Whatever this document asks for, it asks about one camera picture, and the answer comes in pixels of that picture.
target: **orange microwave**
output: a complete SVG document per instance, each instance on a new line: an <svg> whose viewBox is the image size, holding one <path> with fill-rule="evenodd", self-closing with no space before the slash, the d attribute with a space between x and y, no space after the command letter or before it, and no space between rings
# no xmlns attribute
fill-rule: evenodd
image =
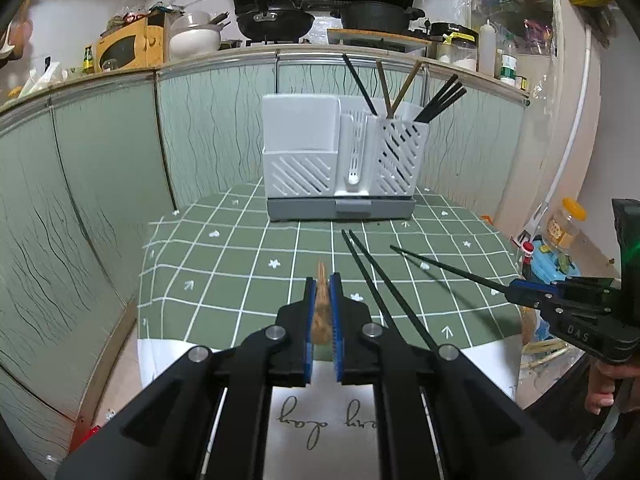
<svg viewBox="0 0 640 480"><path fill-rule="evenodd" d="M118 68L159 66L168 59L170 22L175 18L155 12L116 30L98 41L95 49L95 71L101 72L108 59L115 59Z"/></svg>

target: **jar with yellow lid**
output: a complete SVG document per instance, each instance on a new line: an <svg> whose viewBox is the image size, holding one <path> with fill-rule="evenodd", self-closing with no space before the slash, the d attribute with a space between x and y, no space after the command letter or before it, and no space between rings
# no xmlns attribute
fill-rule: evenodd
<svg viewBox="0 0 640 480"><path fill-rule="evenodd" d="M569 248L578 234L580 223L587 219L587 212L573 198L562 199L562 207L559 208L546 224L543 235L545 244L552 249L565 251Z"/></svg>

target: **silver bolt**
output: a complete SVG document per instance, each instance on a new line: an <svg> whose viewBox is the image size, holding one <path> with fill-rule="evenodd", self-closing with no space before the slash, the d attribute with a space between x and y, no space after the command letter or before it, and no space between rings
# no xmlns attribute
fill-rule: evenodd
<svg viewBox="0 0 640 480"><path fill-rule="evenodd" d="M362 333L367 337L380 337L382 327L378 323L365 323L362 326Z"/></svg>
<svg viewBox="0 0 640 480"><path fill-rule="evenodd" d="M438 348L438 354L440 354L440 357L445 361L455 361L460 355L460 350L453 345L442 345Z"/></svg>
<svg viewBox="0 0 640 480"><path fill-rule="evenodd" d="M280 325L268 326L267 330L264 331L264 335L272 341L278 341L279 339L282 339L286 333L287 331L284 330L284 327L281 327Z"/></svg>
<svg viewBox="0 0 640 480"><path fill-rule="evenodd" d="M201 363L207 357L209 357L209 350L204 348L204 346L194 346L189 350L189 359L194 363Z"/></svg>

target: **white utensil holder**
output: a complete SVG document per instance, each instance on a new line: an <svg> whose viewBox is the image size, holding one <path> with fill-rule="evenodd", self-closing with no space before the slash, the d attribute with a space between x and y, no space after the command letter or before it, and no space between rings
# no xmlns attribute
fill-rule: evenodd
<svg viewBox="0 0 640 480"><path fill-rule="evenodd" d="M384 101L372 101L378 116L358 96L263 97L267 198L412 196L429 127L411 120L421 110L418 105L402 103L388 120ZM315 110L318 120L301 114L301 106ZM282 150L283 137L290 149Z"/></svg>

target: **pot handle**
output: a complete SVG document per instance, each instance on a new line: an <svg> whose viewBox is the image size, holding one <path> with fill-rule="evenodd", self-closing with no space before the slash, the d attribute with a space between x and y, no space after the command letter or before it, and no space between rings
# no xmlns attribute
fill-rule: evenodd
<svg viewBox="0 0 640 480"><path fill-rule="evenodd" d="M418 18L424 18L426 14L422 9L416 9L415 7L407 7L404 11L409 16L409 20L417 20Z"/></svg>

